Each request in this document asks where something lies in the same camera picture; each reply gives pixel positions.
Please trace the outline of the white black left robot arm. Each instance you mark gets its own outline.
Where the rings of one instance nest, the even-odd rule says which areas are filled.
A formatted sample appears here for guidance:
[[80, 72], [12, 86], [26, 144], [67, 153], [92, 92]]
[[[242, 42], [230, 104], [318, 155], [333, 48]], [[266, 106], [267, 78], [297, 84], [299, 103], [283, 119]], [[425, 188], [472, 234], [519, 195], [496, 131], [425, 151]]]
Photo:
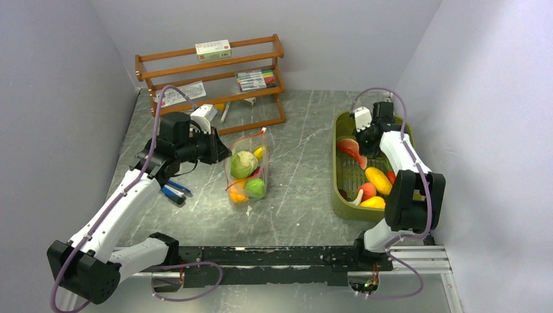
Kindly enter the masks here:
[[216, 164], [231, 156], [211, 125], [206, 106], [191, 114], [173, 112], [155, 125], [155, 136], [129, 166], [121, 184], [98, 213], [68, 241], [47, 250], [58, 288], [99, 305], [118, 285], [149, 267], [172, 271], [181, 263], [178, 240], [154, 233], [143, 242], [114, 250], [123, 231], [154, 195], [177, 175], [181, 164]]

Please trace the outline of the pink toy watermelon slice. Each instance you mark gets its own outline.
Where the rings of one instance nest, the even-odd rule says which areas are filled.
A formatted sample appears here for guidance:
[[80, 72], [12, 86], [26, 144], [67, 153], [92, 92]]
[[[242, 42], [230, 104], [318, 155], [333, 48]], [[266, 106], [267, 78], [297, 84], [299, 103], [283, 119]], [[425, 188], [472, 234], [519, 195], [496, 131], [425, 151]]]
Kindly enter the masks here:
[[359, 144], [351, 138], [343, 138], [336, 142], [336, 148], [352, 157], [362, 170], [365, 170], [368, 166], [368, 160], [365, 155], [359, 152]]

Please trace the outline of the orange toy bell pepper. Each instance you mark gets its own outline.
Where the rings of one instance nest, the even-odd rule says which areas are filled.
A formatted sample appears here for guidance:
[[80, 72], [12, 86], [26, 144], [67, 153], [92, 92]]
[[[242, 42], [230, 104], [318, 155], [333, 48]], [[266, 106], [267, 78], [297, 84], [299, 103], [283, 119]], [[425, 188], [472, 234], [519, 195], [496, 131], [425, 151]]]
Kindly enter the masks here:
[[246, 203], [249, 197], [245, 192], [246, 181], [238, 181], [234, 183], [229, 189], [230, 199], [236, 204]]

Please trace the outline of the clear zip bag orange zipper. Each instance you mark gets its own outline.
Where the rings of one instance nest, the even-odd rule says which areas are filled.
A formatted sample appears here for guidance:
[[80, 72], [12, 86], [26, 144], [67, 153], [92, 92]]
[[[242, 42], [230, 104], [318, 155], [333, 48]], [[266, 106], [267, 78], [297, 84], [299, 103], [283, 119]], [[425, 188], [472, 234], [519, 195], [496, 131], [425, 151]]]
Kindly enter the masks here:
[[269, 153], [266, 128], [242, 137], [231, 146], [232, 155], [224, 161], [227, 192], [233, 210], [248, 213], [268, 189]]

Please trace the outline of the purple toy onion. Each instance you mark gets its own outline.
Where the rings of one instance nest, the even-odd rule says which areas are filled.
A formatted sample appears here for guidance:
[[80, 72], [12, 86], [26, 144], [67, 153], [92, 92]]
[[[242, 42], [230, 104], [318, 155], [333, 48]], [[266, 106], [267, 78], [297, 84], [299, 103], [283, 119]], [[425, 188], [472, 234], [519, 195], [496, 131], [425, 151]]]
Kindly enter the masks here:
[[252, 173], [252, 175], [250, 176], [251, 179], [257, 179], [262, 177], [263, 177], [263, 168], [261, 167], [257, 167]]

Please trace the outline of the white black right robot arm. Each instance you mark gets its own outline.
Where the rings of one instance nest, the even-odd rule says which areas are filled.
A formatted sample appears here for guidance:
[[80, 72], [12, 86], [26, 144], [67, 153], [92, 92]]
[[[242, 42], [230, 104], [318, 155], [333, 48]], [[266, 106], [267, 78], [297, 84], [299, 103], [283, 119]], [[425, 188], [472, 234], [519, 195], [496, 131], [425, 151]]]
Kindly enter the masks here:
[[354, 266], [367, 270], [375, 264], [376, 253], [387, 252], [405, 238], [422, 239], [436, 228], [445, 177], [423, 163], [406, 132], [406, 123], [395, 121], [393, 103], [377, 102], [372, 109], [362, 106], [350, 115], [359, 153], [385, 156], [396, 175], [385, 195], [383, 220], [364, 233], [364, 245], [352, 252]]

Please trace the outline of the yellow toy banana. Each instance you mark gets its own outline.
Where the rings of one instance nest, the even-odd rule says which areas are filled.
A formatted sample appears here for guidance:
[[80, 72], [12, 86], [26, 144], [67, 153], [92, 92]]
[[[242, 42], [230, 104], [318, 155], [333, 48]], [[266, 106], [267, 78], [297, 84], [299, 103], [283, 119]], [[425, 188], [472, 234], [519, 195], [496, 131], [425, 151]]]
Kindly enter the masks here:
[[266, 148], [264, 146], [261, 146], [253, 152], [253, 155], [257, 158], [258, 162], [262, 161], [265, 155], [265, 151], [266, 151]]

